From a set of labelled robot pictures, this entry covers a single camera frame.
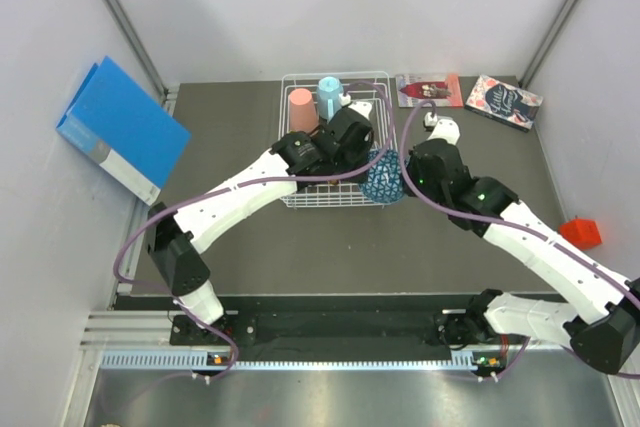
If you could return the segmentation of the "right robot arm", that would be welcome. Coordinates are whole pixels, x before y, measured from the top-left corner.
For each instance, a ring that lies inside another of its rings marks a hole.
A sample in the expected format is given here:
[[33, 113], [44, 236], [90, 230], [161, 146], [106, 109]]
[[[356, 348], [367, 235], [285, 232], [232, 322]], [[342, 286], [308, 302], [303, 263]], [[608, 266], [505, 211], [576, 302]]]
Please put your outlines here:
[[467, 308], [474, 340], [529, 337], [570, 349], [601, 373], [621, 370], [639, 344], [638, 281], [571, 245], [500, 181], [472, 176], [458, 148], [444, 139], [414, 146], [401, 169], [409, 195], [510, 254], [562, 297], [549, 302], [487, 289]]

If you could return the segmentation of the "blue triangle pattern bowl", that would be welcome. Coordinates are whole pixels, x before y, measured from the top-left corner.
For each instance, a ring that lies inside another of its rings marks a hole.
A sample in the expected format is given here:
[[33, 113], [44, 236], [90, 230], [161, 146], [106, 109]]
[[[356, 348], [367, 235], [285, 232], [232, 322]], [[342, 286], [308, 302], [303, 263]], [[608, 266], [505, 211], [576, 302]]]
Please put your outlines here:
[[368, 170], [366, 180], [359, 183], [364, 197], [376, 204], [389, 205], [403, 198], [392, 196], [389, 182], [389, 150]]

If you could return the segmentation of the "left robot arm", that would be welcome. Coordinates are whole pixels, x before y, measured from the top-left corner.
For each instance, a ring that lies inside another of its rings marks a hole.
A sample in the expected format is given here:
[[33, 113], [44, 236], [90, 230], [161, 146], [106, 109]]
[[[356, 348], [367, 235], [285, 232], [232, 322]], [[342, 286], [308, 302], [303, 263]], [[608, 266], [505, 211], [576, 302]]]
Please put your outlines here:
[[310, 134], [285, 134], [218, 186], [227, 188], [227, 193], [178, 209], [147, 234], [147, 253], [171, 294], [195, 316], [191, 328], [203, 342], [220, 341], [227, 321], [201, 254], [264, 206], [318, 183], [296, 181], [296, 176], [335, 176], [366, 165], [374, 141], [372, 110], [371, 103], [357, 101]]

